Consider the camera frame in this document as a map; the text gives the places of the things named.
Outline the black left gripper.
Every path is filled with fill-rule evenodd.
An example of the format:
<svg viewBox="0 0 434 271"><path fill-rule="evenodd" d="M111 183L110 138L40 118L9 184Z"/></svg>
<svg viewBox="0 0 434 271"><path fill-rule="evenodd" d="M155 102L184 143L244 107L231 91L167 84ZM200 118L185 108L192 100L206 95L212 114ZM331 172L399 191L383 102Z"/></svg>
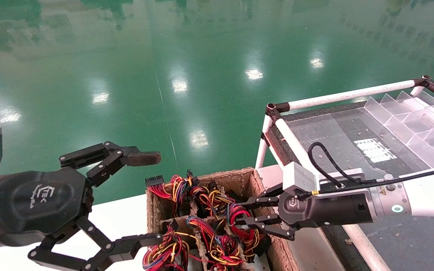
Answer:
<svg viewBox="0 0 434 271"><path fill-rule="evenodd" d="M98 187L124 166L156 165L158 151L111 141L88 146L59 158L61 169L0 175L0 247L41 242L28 254L38 265L59 271L105 271L112 264L133 260L139 249L160 245L162 234L107 238L88 219L93 204L91 186ZM85 177L77 169L94 164ZM88 260L53 252L59 242L82 230L100 250Z"/></svg>

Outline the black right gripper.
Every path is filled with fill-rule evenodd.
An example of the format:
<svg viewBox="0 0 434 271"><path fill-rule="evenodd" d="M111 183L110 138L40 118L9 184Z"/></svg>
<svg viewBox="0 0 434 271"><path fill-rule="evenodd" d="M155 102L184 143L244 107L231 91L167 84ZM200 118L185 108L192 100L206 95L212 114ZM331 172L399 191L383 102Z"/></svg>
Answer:
<svg viewBox="0 0 434 271"><path fill-rule="evenodd" d="M341 226L373 221L365 194L308 198L300 201L291 194L282 193L283 184L280 183L269 187L258 196L249 197L243 203L246 209L278 206L279 215L238 218L234 224L246 225L264 234L294 241L296 238L294 228L319 228L326 225ZM293 228L287 230L281 228L282 221Z"/></svg>

